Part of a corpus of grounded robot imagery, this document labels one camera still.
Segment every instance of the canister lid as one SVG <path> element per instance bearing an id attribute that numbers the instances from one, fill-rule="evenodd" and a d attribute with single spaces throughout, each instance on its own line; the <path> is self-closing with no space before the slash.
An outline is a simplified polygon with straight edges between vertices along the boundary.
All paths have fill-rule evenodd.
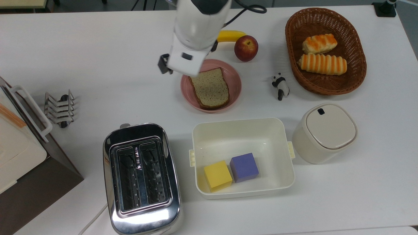
<path id="1" fill-rule="evenodd" d="M 350 144 L 356 127 L 349 115 L 333 104 L 321 106 L 306 116 L 306 126 L 323 147 L 338 149 Z"/>

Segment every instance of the bread box handle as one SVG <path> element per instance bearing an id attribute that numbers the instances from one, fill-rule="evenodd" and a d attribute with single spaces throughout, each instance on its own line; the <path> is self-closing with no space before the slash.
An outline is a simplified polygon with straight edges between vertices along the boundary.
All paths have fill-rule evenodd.
<path id="1" fill-rule="evenodd" d="M 19 105 L 20 109 L 25 113 L 26 117 L 29 119 L 29 121 L 32 123 L 32 126 L 35 128 L 35 130 L 39 133 L 39 135 L 42 137 L 42 139 L 45 142 L 48 142 L 46 139 L 46 135 L 49 134 L 52 130 L 52 124 L 48 120 L 48 118 L 45 116 L 45 114 L 42 112 L 42 110 L 39 108 L 39 106 L 36 104 L 36 102 L 33 100 L 31 95 L 28 93 L 28 91 L 23 88 L 22 86 L 14 86 L 12 88 L 8 88 L 8 91 L 10 92 L 13 99 L 16 101 L 16 103 Z M 26 101 L 28 101 L 28 104 L 38 113 L 38 117 L 42 118 L 42 123 L 45 125 L 45 129 L 40 130 L 40 128 L 35 124 L 31 116 L 28 114 L 28 112 L 25 110 L 23 105 L 20 103 L 20 101 L 17 99 L 15 93 L 18 91 L 23 91 L 26 98 L 24 98 Z"/>
<path id="2" fill-rule="evenodd" d="M 196 158 L 194 156 L 194 150 L 189 150 L 189 158 L 190 158 L 190 167 L 196 166 Z"/>

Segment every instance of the toaster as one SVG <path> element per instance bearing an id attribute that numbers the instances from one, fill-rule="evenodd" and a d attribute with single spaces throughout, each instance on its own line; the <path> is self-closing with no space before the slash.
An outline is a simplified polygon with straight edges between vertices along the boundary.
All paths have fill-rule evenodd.
<path id="1" fill-rule="evenodd" d="M 103 165 L 110 221 L 117 233 L 170 234 L 180 227 L 178 179 L 162 127 L 146 123 L 113 131 L 103 144 Z"/>

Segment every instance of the white canister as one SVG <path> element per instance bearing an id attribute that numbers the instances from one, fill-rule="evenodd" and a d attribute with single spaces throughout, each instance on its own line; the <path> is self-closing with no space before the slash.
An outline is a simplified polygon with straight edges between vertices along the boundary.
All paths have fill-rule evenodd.
<path id="1" fill-rule="evenodd" d="M 319 164 L 352 145 L 357 135 L 350 115 L 339 105 L 326 103 L 305 113 L 292 142 L 305 161 Z"/>

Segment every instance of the brown basket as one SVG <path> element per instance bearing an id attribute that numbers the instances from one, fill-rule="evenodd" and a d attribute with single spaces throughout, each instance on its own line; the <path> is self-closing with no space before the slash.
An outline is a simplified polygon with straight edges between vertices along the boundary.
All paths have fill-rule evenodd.
<path id="1" fill-rule="evenodd" d="M 296 62 L 303 54 L 302 42 L 310 36 L 332 33 L 337 46 L 325 55 L 347 60 L 347 72 L 324 75 L 301 70 Z M 306 90 L 320 95 L 341 95 L 358 88 L 366 76 L 366 57 L 353 25 L 342 15 L 325 8 L 296 12 L 286 24 L 286 43 L 293 74 Z"/>

